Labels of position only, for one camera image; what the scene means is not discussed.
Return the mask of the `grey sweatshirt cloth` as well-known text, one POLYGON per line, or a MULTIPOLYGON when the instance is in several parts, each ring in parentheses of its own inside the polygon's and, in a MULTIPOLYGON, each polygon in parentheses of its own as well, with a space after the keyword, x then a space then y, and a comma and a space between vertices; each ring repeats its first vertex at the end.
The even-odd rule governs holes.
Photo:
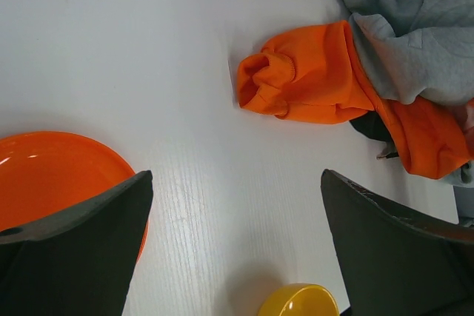
MULTIPOLYGON (((473 0, 342 1, 378 95, 448 109, 473 149, 473 0)), ((473 159, 439 179, 472 187, 473 159)))

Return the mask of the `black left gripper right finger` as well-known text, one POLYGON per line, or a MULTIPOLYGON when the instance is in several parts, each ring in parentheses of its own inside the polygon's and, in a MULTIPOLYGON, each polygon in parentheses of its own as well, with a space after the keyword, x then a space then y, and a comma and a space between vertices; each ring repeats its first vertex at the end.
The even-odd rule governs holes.
POLYGON ((321 194, 350 302, 344 315, 472 315, 473 230, 326 169, 321 194))

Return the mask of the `orange cloth garment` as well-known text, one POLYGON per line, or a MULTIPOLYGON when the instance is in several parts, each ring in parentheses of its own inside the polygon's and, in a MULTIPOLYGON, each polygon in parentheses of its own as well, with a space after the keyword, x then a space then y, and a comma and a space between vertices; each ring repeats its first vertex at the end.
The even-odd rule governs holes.
POLYGON ((340 124, 376 112, 413 175, 443 178, 473 159, 448 109, 421 97, 402 104, 378 95, 347 21, 270 39, 238 66, 237 97, 242 109, 314 124, 340 124))

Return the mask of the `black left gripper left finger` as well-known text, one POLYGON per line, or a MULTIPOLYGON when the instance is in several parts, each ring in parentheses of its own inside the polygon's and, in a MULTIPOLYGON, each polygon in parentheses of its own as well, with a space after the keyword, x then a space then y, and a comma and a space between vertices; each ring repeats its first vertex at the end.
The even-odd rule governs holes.
POLYGON ((84 202, 1 231, 2 315, 121 315, 153 202, 142 171, 84 202))

